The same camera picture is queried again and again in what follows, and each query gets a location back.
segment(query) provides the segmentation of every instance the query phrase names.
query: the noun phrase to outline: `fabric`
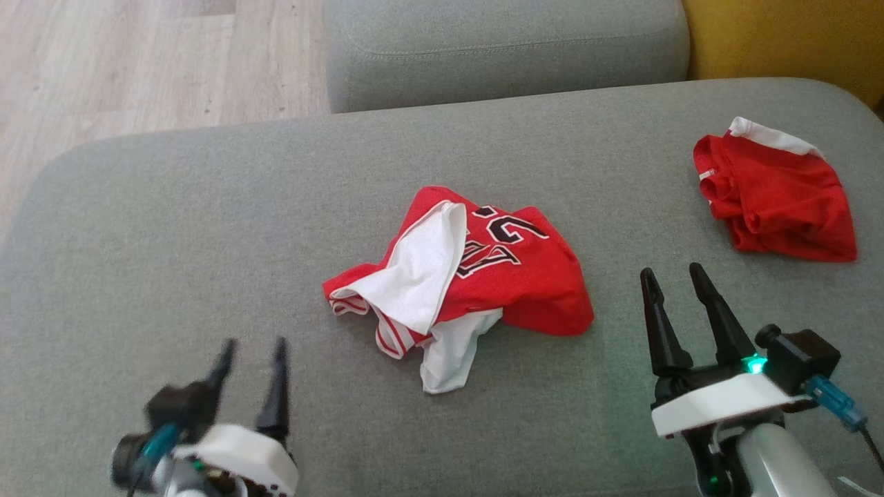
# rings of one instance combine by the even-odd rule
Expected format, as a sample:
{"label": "fabric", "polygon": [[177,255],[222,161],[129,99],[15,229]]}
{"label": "fabric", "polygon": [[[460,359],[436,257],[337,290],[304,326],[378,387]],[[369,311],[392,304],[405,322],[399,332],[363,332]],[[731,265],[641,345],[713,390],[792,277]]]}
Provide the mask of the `fabric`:
{"label": "fabric", "polygon": [[[737,115],[825,152],[850,194],[854,264],[733,250],[697,194],[690,154]],[[653,268],[681,344],[710,363],[691,261],[750,333],[808,327],[841,350],[834,380],[884,440],[882,157],[884,123],[856,98],[790,79],[90,143],[34,180],[0,248],[4,493],[119,497],[108,455],[146,429],[143,403],[203,378],[232,336],[240,350],[218,419],[251,425],[281,334],[298,497],[693,495],[690,451],[659,440],[651,421],[638,281]],[[334,317],[317,289],[349,261],[384,254],[414,193],[432,184],[552,219],[582,263],[591,332],[499,325],[482,336],[468,386],[442,396],[418,393],[419,354],[378,361],[374,323]],[[787,415],[786,427],[830,478],[880,481],[862,438],[823,409]]]}
{"label": "fabric", "polygon": [[429,394],[463,386],[491,316],[551,335],[583,333],[593,318],[580,262],[537,208],[479,207],[445,187],[417,192],[380,263],[344,271],[323,290],[337,316],[373,309],[375,342],[390,357],[424,347]]}
{"label": "fabric", "polygon": [[682,0],[692,79],[792,76],[832,83],[874,107],[884,97],[884,3]]}
{"label": "fabric", "polygon": [[748,119],[694,148],[700,192],[734,247],[812,261],[857,259],[844,188],[810,143]]}
{"label": "fabric", "polygon": [[684,80],[679,0],[331,0],[332,112]]}

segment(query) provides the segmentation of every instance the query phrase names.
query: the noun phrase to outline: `blue cable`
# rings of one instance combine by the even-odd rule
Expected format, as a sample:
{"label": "blue cable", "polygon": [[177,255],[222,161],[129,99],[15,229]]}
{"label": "blue cable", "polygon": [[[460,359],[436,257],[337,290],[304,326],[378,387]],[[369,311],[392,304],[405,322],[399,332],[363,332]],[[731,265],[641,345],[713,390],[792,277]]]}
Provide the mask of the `blue cable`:
{"label": "blue cable", "polygon": [[849,395],[822,375],[809,379],[804,391],[819,405],[832,411],[848,432],[858,432],[869,421],[869,416],[856,407]]}
{"label": "blue cable", "polygon": [[141,479],[154,472],[160,461],[178,445],[179,440],[181,440],[181,428],[174,423],[164,424],[153,437],[150,437],[132,465],[134,478],[127,497],[132,497]]}

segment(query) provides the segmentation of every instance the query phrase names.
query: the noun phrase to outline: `gray cushion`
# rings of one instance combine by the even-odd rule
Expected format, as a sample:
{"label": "gray cushion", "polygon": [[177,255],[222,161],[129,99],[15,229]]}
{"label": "gray cushion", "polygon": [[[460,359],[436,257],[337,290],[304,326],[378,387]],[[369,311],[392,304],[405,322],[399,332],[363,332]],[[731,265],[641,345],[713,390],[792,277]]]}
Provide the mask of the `gray cushion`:
{"label": "gray cushion", "polygon": [[679,0],[331,0],[334,112],[683,80]]}
{"label": "gray cushion", "polygon": [[[697,191],[694,143],[735,115],[818,145],[846,187],[855,264],[735,252]],[[884,437],[884,125],[809,80],[609,88],[100,141],[35,182],[0,256],[0,481],[9,495],[113,495],[108,454],[166,382],[241,340],[223,421],[252,423],[275,335],[292,347],[302,495],[693,494],[658,440],[638,273],[657,272],[682,344],[713,361],[688,263],[747,330],[811,327]],[[570,242],[597,318],[572,339],[493,328],[465,388],[421,392],[419,353],[381,354],[322,282],[382,256],[412,195],[538,206]],[[821,409],[789,429],[828,475],[874,483]]]}

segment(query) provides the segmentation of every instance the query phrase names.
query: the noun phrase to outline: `clothing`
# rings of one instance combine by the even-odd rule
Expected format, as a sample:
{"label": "clothing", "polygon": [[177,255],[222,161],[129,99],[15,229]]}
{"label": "clothing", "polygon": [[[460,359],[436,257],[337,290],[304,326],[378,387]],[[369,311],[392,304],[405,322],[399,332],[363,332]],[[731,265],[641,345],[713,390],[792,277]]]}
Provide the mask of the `clothing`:
{"label": "clothing", "polygon": [[844,188],[822,153],[790,134],[736,118],[694,148],[700,192],[738,250],[816,261],[857,258]]}
{"label": "clothing", "polygon": [[510,214],[444,187],[417,193],[379,264],[323,288],[336,315],[375,312],[387,355],[423,346],[430,393],[463,386],[477,337],[498,319],[552,335],[583,333],[593,319],[577,257],[537,208]]}

